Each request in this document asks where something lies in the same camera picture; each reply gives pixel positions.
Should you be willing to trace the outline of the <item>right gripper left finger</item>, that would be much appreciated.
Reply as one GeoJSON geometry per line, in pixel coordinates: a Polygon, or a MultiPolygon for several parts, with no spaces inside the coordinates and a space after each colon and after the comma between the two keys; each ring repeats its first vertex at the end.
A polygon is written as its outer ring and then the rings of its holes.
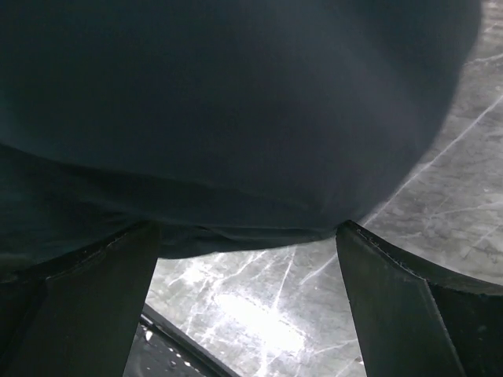
{"type": "Polygon", "coordinates": [[[160,247],[135,225],[1,276],[3,376],[121,376],[160,247]]]}

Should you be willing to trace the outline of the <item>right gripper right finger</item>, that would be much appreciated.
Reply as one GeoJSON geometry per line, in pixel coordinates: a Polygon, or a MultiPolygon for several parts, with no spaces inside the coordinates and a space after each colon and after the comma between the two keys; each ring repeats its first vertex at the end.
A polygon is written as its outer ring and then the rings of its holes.
{"type": "Polygon", "coordinates": [[[502,375],[502,287],[411,254],[347,221],[336,246],[365,372],[502,375]]]}

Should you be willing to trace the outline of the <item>dark navy shorts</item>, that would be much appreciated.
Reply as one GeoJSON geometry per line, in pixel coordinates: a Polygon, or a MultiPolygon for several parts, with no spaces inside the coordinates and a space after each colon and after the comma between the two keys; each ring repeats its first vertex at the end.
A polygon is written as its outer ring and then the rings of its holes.
{"type": "Polygon", "coordinates": [[[1,269],[331,238],[442,129],[479,1],[4,1],[1,269]]]}

